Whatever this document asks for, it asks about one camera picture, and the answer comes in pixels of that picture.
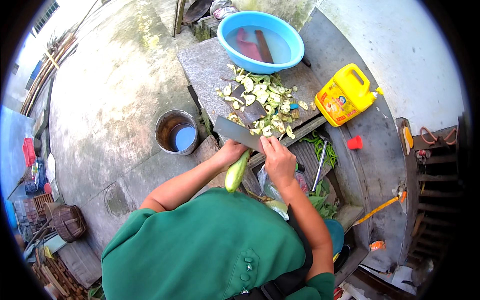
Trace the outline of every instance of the shoulder strap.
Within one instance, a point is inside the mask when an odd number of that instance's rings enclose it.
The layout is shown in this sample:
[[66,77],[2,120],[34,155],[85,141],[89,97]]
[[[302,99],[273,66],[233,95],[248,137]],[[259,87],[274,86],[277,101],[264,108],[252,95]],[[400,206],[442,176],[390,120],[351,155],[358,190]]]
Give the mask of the shoulder strap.
[[305,286],[305,277],[313,263],[312,249],[293,215],[291,205],[288,205],[288,217],[290,219],[287,221],[288,224],[292,226],[298,234],[305,249],[305,262],[303,266],[288,273],[283,273],[276,279],[262,284],[259,288],[251,289],[249,293],[233,296],[227,300],[283,300],[286,296],[295,293]]

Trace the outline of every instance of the water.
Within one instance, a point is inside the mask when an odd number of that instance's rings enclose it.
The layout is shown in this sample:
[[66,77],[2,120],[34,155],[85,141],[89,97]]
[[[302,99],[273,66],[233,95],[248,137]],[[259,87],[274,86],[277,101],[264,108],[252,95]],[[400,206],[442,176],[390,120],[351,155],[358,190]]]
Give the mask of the water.
[[168,143],[175,152],[187,149],[195,140],[195,128],[189,124],[178,124],[168,136]]
[[274,63],[286,63],[291,60],[292,53],[291,53],[290,47],[288,46],[287,42],[278,33],[270,29],[266,29],[259,26],[253,26],[253,25],[243,26],[243,27],[234,29],[230,31],[225,37],[226,42],[236,51],[242,53],[239,45],[237,44],[237,34],[240,28],[243,28],[243,30],[246,32],[246,38],[244,38],[243,40],[247,42],[255,43],[257,47],[258,47],[258,41],[255,35],[255,30],[261,30],[264,33],[265,41],[267,42],[268,49],[270,50],[270,54],[272,55]]

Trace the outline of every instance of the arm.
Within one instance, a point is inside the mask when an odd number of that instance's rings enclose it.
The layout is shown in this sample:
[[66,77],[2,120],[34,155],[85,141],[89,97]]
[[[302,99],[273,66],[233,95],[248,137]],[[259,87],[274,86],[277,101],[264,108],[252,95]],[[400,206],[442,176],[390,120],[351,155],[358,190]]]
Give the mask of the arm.
[[268,176],[287,205],[291,205],[295,218],[312,248],[313,264],[306,280],[320,273],[333,273],[333,246],[330,233],[305,196],[294,177],[296,157],[275,137],[261,137]]
[[140,208],[151,208],[156,212],[173,210],[189,201],[216,175],[226,171],[247,150],[242,144],[228,140],[209,160],[190,171],[174,177],[154,189]]

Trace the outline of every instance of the yellow bottle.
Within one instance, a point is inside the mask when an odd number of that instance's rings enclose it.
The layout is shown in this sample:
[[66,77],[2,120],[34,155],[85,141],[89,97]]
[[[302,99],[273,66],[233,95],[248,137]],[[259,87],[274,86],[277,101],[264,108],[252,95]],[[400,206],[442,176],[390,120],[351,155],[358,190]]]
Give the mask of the yellow bottle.
[[[353,71],[363,80],[363,84]],[[338,127],[366,110],[378,94],[384,94],[382,89],[370,92],[370,81],[356,64],[351,63],[338,70],[318,92],[315,104],[327,121]]]

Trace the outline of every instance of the hand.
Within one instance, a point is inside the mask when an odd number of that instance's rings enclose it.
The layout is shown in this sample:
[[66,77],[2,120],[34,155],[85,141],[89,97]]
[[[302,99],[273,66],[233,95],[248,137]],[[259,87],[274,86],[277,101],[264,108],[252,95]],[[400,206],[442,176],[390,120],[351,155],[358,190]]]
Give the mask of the hand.
[[297,158],[287,147],[280,144],[276,137],[260,137],[264,147],[266,160],[265,170],[277,189],[287,188],[297,183],[295,179],[295,166]]
[[221,173],[228,170],[228,167],[236,162],[247,149],[248,147],[243,144],[228,140],[210,160],[219,167]]

